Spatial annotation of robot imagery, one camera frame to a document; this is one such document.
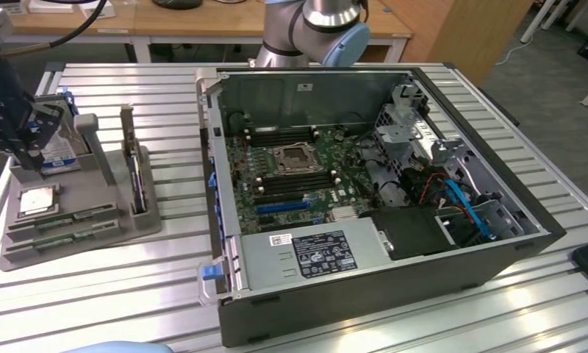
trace slotted aluminum surface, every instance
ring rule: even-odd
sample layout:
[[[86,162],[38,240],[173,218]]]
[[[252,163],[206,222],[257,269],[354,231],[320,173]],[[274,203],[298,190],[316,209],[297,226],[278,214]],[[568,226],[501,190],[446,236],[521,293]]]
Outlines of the slotted aluminum surface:
[[[79,112],[99,117],[105,150],[119,147],[119,105],[133,104],[137,135],[150,150],[163,230],[0,271],[0,352],[58,352],[107,340],[161,342],[177,352],[588,351],[588,279],[568,259],[570,250],[588,243],[588,200],[460,74],[433,64],[422,70],[568,235],[480,288],[226,350],[215,308],[197,303],[194,280],[195,266],[210,256],[195,67],[67,65],[61,73],[43,75],[39,90],[69,87]],[[452,134],[434,108],[430,117]],[[3,173],[0,196],[6,178]],[[0,235],[2,202],[0,197]]]

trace circuit board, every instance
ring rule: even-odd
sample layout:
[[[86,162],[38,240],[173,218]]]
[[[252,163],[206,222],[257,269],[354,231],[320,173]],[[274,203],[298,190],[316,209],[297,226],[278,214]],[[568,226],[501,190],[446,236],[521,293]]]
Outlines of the circuit board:
[[[342,131],[334,128],[318,129],[317,132],[320,134],[312,143],[286,146],[253,147],[240,137],[226,139],[242,235],[285,229],[286,225],[298,227],[326,223],[330,221],[328,213],[336,207],[350,206],[357,214],[374,208],[376,193],[372,191],[372,180],[365,167],[357,162],[357,136],[336,138],[334,134],[341,134]],[[334,171],[338,183],[329,188],[304,191],[302,201],[309,203],[309,208],[260,215],[256,199],[262,194],[257,177],[282,176],[282,164],[278,164],[277,154],[278,149],[288,146],[304,146],[305,149],[310,149],[317,162],[314,167],[320,167],[320,173]]]

